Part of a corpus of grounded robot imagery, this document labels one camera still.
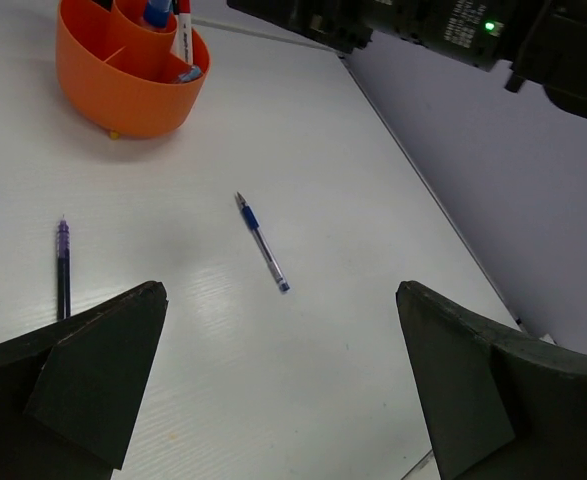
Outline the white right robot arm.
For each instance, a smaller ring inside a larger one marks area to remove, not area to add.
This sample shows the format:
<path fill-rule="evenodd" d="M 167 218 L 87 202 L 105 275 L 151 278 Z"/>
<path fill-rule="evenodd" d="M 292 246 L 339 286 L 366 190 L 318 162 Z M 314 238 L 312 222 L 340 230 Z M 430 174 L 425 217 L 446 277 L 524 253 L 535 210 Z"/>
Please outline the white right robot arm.
<path fill-rule="evenodd" d="M 543 87 L 587 119 L 587 1 L 231 1 L 229 8 L 350 54 L 376 32 L 489 71 L 507 61 L 505 88 Z"/>

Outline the blue ballpoint pen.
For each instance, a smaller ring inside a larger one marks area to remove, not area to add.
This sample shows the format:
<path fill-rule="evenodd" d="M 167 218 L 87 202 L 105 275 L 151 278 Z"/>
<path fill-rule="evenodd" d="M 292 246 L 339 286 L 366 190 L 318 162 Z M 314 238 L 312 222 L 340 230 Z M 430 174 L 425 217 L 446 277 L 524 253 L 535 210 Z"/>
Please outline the blue ballpoint pen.
<path fill-rule="evenodd" d="M 257 217 L 255 216 L 250 205 L 240 192 L 235 193 L 235 199 L 239 212 L 258 246 L 266 262 L 266 265 L 278 287 L 278 290 L 281 293 L 288 292 L 290 290 L 289 282 L 287 281 L 278 261 L 276 260 L 270 246 L 268 245 L 268 242 L 266 241 L 266 238 L 262 233 Z"/>

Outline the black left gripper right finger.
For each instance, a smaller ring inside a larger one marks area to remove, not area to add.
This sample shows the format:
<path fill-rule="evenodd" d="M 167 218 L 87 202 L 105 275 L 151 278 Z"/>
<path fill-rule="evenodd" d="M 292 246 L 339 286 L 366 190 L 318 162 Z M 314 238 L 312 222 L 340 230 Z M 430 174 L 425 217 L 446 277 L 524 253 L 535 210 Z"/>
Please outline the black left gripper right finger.
<path fill-rule="evenodd" d="M 416 281 L 396 302 L 442 478 L 587 479 L 587 355 Z"/>

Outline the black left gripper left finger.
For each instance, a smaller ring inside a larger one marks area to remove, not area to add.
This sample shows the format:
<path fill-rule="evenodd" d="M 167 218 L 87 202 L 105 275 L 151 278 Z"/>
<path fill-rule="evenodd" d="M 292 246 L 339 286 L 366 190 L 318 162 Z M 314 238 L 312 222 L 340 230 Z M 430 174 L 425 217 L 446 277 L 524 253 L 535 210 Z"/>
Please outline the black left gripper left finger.
<path fill-rule="evenodd" d="M 122 468 L 168 307 L 148 281 L 0 343 L 0 479 L 109 479 Z"/>

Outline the red-capped white marker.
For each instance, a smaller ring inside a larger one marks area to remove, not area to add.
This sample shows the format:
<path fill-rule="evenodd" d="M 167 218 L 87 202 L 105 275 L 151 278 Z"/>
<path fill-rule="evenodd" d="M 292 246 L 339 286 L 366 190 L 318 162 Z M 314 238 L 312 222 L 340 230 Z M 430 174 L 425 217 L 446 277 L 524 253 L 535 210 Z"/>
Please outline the red-capped white marker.
<path fill-rule="evenodd" d="M 192 16 L 189 0 L 173 0 L 172 8 L 177 29 L 174 36 L 172 52 L 187 64 L 194 63 Z"/>

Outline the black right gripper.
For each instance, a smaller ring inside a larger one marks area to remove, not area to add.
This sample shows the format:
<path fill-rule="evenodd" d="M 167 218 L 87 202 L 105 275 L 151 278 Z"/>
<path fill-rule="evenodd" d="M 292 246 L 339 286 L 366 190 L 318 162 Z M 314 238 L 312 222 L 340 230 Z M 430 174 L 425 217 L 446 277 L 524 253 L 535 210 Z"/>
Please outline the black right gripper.
<path fill-rule="evenodd" d="M 233 10 L 333 50 L 363 50 L 374 33 L 393 36 L 489 71 L 508 55 L 526 1 L 233 0 Z"/>

